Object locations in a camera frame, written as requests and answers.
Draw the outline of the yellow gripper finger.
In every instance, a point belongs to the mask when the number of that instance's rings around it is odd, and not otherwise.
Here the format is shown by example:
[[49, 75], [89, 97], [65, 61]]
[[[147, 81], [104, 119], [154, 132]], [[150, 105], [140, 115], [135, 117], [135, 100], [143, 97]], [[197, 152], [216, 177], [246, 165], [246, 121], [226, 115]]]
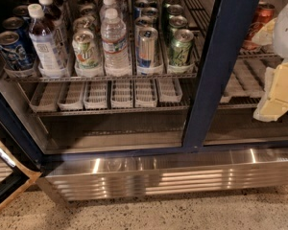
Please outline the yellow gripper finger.
[[275, 28], [276, 19], [272, 19], [266, 25], [264, 25], [252, 38], [252, 42], [265, 46], [273, 43], [273, 32]]
[[288, 61], [276, 69], [266, 69], [264, 91], [253, 117], [262, 122], [276, 121], [288, 111]]

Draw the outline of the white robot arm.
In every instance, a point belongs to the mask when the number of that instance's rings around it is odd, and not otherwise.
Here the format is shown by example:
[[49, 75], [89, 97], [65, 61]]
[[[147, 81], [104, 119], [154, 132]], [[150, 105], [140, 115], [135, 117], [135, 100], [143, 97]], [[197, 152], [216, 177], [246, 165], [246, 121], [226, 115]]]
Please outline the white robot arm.
[[276, 68], [266, 68], [264, 95], [253, 113], [258, 121], [276, 121], [288, 111], [288, 3], [277, 18], [255, 34], [252, 42], [260, 46], [272, 44], [283, 59]]

